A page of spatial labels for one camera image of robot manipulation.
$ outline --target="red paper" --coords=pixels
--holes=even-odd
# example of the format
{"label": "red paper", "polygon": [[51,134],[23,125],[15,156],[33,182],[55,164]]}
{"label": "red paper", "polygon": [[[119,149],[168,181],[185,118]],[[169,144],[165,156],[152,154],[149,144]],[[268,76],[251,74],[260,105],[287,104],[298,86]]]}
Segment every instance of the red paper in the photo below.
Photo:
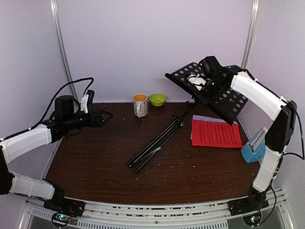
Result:
{"label": "red paper", "polygon": [[193,146],[243,148],[238,125],[192,120]]}

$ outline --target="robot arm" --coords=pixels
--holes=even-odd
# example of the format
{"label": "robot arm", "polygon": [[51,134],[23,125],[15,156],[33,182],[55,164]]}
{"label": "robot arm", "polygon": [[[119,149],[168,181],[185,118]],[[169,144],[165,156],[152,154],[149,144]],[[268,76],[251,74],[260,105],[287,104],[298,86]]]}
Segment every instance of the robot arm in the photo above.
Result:
{"label": "robot arm", "polygon": [[[49,200],[50,208],[55,206],[57,210],[76,205],[76,201],[71,203],[64,198],[63,189],[59,186],[9,171],[7,164],[35,148],[62,139],[70,130],[104,126],[113,114],[103,110],[89,110],[88,106],[92,103],[93,96],[94,91],[88,90],[81,104],[71,95],[60,96],[55,99],[55,111],[50,119],[42,121],[34,129],[0,139],[0,195],[15,193],[43,198]],[[81,212],[75,211],[73,214],[79,216]]]}
{"label": "robot arm", "polygon": [[213,56],[206,57],[199,64],[208,78],[206,83],[201,85],[205,97],[212,97],[221,89],[232,88],[260,107],[273,121],[265,137],[265,155],[261,167],[249,188],[249,197],[246,200],[248,210],[257,209],[265,201],[266,192],[280,167],[285,148],[293,134],[296,104],[275,95],[247,70],[236,65],[222,67]]}

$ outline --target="brown table surface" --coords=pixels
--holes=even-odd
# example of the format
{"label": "brown table surface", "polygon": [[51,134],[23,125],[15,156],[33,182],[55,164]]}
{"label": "brown table surface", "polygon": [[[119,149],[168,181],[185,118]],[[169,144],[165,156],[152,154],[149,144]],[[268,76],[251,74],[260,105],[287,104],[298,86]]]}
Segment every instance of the brown table surface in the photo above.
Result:
{"label": "brown table surface", "polygon": [[[92,109],[114,113],[102,128],[84,128],[63,139],[46,179],[65,189],[65,195],[121,204],[180,204],[242,197],[247,194],[258,163],[244,161],[240,149],[192,146],[191,117],[217,117],[198,105],[185,126],[152,160],[134,174],[126,162],[181,115],[185,104],[149,104],[144,118],[132,104],[94,104]],[[243,144],[247,137],[239,125]]]}

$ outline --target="white mug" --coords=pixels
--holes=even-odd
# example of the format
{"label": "white mug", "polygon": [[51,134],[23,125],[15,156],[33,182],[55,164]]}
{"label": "white mug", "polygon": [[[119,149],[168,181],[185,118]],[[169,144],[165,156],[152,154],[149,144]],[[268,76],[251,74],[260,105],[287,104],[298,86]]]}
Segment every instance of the white mug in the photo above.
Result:
{"label": "white mug", "polygon": [[133,111],[134,115],[138,118],[142,118],[148,114],[147,98],[145,94],[136,94],[133,97]]}

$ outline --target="blue holder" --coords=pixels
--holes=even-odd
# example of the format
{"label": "blue holder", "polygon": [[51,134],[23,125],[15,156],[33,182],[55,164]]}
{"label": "blue holder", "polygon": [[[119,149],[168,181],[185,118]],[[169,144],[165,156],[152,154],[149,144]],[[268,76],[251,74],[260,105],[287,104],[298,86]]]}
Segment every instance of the blue holder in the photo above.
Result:
{"label": "blue holder", "polygon": [[260,143],[257,143],[259,145],[255,149],[251,147],[253,142],[262,132],[263,128],[261,128],[242,148],[242,155],[247,163],[259,161],[265,155],[265,137],[263,137]]}

